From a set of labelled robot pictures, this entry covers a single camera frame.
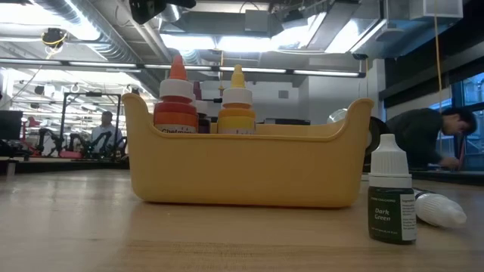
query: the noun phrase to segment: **desk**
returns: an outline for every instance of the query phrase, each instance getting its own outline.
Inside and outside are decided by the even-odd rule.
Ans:
[[[371,240],[366,182],[323,210],[148,204],[125,170],[0,177],[0,271],[482,271],[484,188],[414,185],[459,202],[467,228]]]

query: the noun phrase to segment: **hair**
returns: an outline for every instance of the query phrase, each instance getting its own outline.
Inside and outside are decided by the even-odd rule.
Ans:
[[[103,112],[103,115],[107,115],[107,116],[111,116],[111,117],[113,117],[113,113],[112,113],[112,112],[110,112],[109,110],[107,110],[107,111]]]
[[[443,116],[458,114],[461,121],[466,122],[469,128],[464,132],[465,135],[474,133],[477,130],[476,116],[470,110],[463,108],[450,108],[442,112]]]

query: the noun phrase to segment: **white label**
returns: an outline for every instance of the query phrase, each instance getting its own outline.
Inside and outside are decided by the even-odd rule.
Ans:
[[[402,216],[402,240],[409,241],[417,239],[415,196],[413,194],[400,195],[400,209]]]
[[[219,134],[255,134],[252,128],[223,128],[218,131]]]
[[[191,125],[158,124],[155,128],[165,133],[197,133],[197,129]]]

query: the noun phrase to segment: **man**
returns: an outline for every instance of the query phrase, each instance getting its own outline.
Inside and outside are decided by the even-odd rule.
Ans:
[[[468,110],[451,108],[440,114],[436,110],[410,110],[386,122],[396,143],[407,152],[412,168],[426,168],[429,163],[455,169],[459,160],[436,152],[439,131],[444,135],[469,135],[475,132],[476,117]]]
[[[101,135],[101,133],[106,132],[106,131],[110,131],[111,137],[109,138],[109,141],[107,142],[106,147],[108,145],[114,147],[114,144],[115,144],[114,143],[114,131],[116,130],[116,128],[114,127],[114,125],[111,124],[112,121],[113,121],[113,114],[110,111],[103,112],[103,114],[101,116],[101,125],[92,129],[91,142],[95,141],[99,137],[99,135]],[[118,128],[117,140],[119,141],[122,137],[123,137],[123,134],[121,133],[121,130]],[[104,139],[105,138],[100,140],[98,142],[98,144],[94,147],[94,149],[92,151],[93,153],[99,153],[100,148],[104,144]]]

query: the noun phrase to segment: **plastic basket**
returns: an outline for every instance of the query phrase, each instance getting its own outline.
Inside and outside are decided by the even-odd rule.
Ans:
[[[138,95],[123,103],[132,187],[143,200],[336,208],[358,196],[370,99],[334,124],[257,125],[256,135],[162,133]]]

